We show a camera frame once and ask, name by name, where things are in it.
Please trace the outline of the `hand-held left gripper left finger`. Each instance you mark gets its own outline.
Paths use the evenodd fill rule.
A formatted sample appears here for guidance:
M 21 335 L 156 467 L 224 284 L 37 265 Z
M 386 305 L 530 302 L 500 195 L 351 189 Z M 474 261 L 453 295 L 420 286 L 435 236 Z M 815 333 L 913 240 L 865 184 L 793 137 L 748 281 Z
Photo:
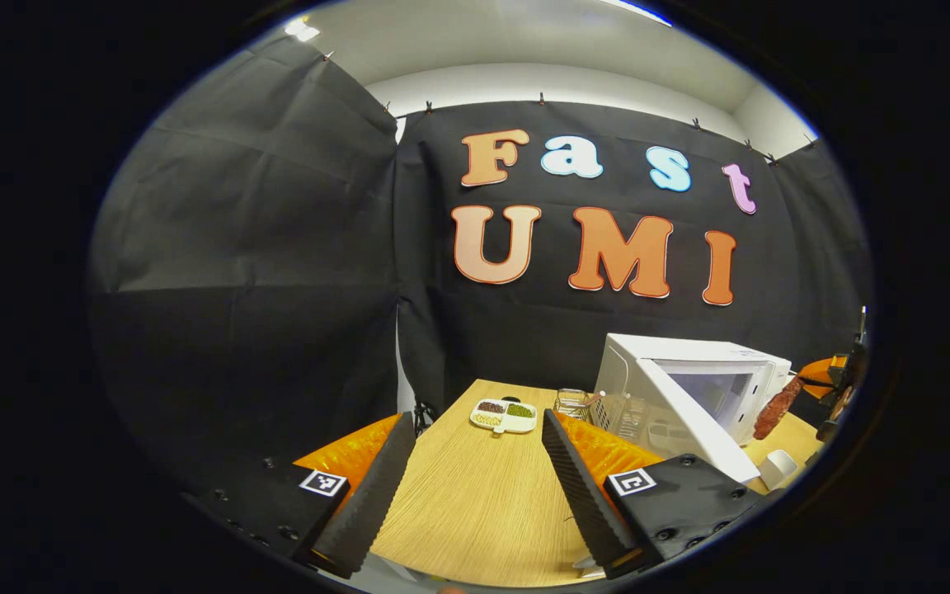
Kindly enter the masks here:
M 383 526 L 416 437 L 412 413 L 400 412 L 182 499 L 279 560 L 351 578 Z

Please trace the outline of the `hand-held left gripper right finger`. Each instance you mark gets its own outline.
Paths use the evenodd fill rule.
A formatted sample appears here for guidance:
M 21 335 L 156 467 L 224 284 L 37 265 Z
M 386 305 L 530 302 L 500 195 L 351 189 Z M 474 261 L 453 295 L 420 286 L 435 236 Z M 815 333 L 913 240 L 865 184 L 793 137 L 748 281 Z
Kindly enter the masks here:
M 700 456 L 662 459 L 551 409 L 543 411 L 540 440 L 578 533 L 608 579 L 700 548 L 768 502 Z

